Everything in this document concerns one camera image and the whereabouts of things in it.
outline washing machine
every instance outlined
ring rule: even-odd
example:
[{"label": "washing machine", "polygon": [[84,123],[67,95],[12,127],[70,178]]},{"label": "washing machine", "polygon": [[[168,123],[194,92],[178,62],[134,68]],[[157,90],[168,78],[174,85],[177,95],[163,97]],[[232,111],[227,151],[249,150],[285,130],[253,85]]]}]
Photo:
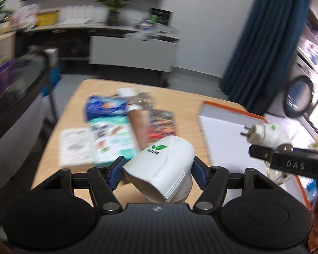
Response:
[{"label": "washing machine", "polygon": [[311,81],[313,70],[300,56],[297,52],[289,70],[289,79],[273,100],[267,111],[269,114],[297,118],[309,110],[314,91]]}]

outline wooden table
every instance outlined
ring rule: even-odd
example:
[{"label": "wooden table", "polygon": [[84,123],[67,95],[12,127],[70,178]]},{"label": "wooden table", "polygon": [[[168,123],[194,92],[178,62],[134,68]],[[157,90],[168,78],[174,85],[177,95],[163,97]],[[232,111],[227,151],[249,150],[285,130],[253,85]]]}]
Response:
[{"label": "wooden table", "polygon": [[[33,188],[59,170],[58,150],[60,131],[63,129],[87,126],[84,117],[84,106],[88,97],[91,95],[114,95],[117,89],[124,87],[141,87],[142,90],[150,93],[154,98],[156,108],[174,112],[178,135],[193,145],[195,154],[207,165],[210,165],[207,149],[197,118],[202,102],[213,101],[236,109],[245,110],[244,107],[237,103],[187,92],[99,79],[85,80],[79,85],[68,102],[63,115],[53,131],[38,166],[32,185]],[[149,203],[130,183],[120,184],[114,191],[114,194],[124,208],[127,203]],[[193,180],[193,188],[186,199],[186,203],[192,207],[200,194],[201,190]],[[92,205],[88,190],[76,189],[75,195]]]}]

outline human hand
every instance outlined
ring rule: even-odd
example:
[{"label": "human hand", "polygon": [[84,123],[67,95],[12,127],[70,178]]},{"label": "human hand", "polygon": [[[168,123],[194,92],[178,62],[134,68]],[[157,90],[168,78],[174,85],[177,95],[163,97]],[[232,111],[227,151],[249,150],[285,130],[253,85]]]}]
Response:
[{"label": "human hand", "polygon": [[318,198],[316,198],[313,202],[312,220],[313,226],[308,240],[308,247],[311,252],[318,248]]}]

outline green leaf logo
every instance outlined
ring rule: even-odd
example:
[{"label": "green leaf logo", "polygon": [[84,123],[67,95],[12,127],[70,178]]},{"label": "green leaf logo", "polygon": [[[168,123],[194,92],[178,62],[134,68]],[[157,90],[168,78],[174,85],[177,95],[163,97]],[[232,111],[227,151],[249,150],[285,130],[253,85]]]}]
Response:
[{"label": "green leaf logo", "polygon": [[167,147],[166,145],[159,145],[155,147],[154,150],[162,150],[162,149],[165,149],[166,147]]}]

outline orange edge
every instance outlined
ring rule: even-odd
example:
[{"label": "orange edge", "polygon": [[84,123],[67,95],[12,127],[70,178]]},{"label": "orange edge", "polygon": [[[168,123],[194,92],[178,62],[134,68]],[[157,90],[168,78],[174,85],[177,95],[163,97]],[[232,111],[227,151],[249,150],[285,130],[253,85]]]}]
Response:
[{"label": "orange edge", "polygon": [[[249,116],[249,117],[253,117],[255,119],[259,119],[259,120],[262,120],[262,121],[268,123],[267,120],[265,119],[265,117],[263,117],[261,115],[252,114],[252,113],[240,110],[240,109],[235,109],[233,107],[222,105],[222,104],[219,104],[219,103],[216,103],[216,102],[212,102],[212,101],[204,101],[204,104],[210,105],[210,106],[214,106],[214,107],[218,107],[218,108],[221,108],[221,109],[224,109],[224,110],[228,110],[228,111],[231,111],[231,112],[234,112],[234,113],[243,114],[243,115],[246,115],[246,116]],[[295,175],[295,179],[296,179],[298,187],[299,187],[299,189],[301,191],[301,194],[303,196],[303,199],[304,199],[306,207],[309,210],[311,210],[311,203],[309,201],[309,198],[306,195],[306,192],[305,192],[305,190],[304,190],[304,188],[303,188],[303,186],[302,186],[302,184],[300,182],[299,177]]]},{"label": "orange edge", "polygon": [[212,101],[204,101],[204,104],[206,104],[206,105],[211,105],[211,106],[214,106],[214,107],[218,107],[218,108],[221,108],[221,109],[224,109],[224,110],[228,110],[228,111],[231,111],[231,112],[234,112],[234,113],[244,114],[244,115],[246,115],[246,116],[253,117],[253,118],[255,118],[255,119],[259,119],[259,120],[262,120],[262,121],[264,121],[264,122],[267,123],[265,117],[263,117],[263,116],[261,116],[261,115],[252,114],[252,113],[249,113],[249,112],[240,110],[240,109],[235,109],[235,108],[230,107],[230,106],[221,105],[221,104],[219,104],[219,103],[212,102]]}]

